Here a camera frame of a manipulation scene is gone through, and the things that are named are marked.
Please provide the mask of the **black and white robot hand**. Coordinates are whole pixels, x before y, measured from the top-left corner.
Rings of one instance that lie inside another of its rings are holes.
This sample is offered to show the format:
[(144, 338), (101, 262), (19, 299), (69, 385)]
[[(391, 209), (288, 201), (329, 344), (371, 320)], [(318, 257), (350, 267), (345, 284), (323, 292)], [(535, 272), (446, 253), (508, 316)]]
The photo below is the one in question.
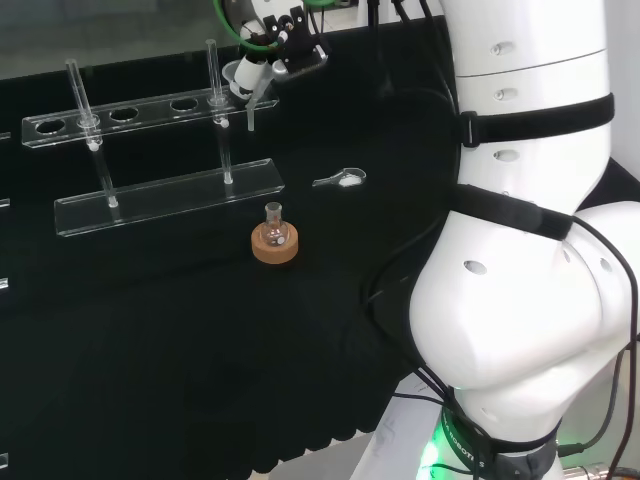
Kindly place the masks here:
[(280, 16), (269, 15), (262, 20), (244, 21), (240, 38), (256, 47), (246, 47), (242, 59), (232, 71), (230, 91), (248, 102), (263, 82), (287, 82), (323, 67), (329, 48), (316, 25), (309, 27), (305, 7), (296, 6)]

